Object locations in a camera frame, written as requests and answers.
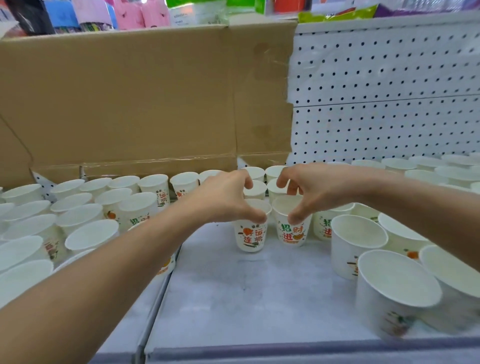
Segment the forearm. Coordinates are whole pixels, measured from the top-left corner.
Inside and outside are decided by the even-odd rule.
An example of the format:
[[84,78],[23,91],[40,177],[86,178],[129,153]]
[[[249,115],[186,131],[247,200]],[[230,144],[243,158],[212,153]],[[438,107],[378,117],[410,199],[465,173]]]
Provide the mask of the forearm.
[[195,206],[174,203],[31,288],[0,310],[0,357],[87,363],[203,219]]
[[384,172],[359,202],[398,220],[480,270],[480,195]]

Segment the human hand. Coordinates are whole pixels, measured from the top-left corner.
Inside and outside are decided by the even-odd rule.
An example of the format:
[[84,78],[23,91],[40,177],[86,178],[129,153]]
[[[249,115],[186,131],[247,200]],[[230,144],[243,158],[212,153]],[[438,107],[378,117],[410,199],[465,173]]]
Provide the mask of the human hand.
[[221,172],[208,177],[200,187],[182,197],[179,202],[198,209],[205,222],[250,220],[263,224],[267,220],[266,214],[245,202],[243,187],[253,187],[253,181],[246,170]]
[[297,164],[282,170],[276,185],[287,194],[303,195],[299,205],[288,215],[288,221],[297,225],[317,211],[325,211],[351,202],[360,202],[378,178],[393,178],[392,173],[368,167],[331,165],[325,163]]

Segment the right arm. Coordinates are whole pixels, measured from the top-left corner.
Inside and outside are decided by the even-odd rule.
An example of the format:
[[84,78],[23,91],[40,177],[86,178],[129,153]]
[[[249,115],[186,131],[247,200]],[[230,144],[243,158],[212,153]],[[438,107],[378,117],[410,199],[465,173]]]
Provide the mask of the right arm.
[[480,271],[480,195],[385,170],[310,163],[283,169],[277,185],[302,202],[288,216],[296,224],[316,211],[360,202],[398,220]]

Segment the cardboard box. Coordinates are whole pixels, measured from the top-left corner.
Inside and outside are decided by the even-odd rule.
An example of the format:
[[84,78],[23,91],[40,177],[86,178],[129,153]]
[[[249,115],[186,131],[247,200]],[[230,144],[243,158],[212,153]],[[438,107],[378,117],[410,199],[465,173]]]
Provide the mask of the cardboard box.
[[25,183],[28,167],[61,182],[79,166],[92,177],[171,174],[288,154],[295,26],[238,21],[0,41],[8,166],[0,185]]

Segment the left arm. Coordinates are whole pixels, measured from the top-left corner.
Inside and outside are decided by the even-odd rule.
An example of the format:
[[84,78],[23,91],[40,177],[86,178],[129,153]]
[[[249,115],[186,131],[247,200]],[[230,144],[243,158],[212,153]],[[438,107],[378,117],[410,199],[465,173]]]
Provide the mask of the left arm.
[[149,222],[40,282],[0,310],[9,364],[87,363],[177,248],[208,222],[266,220],[243,200],[245,170],[210,177]]

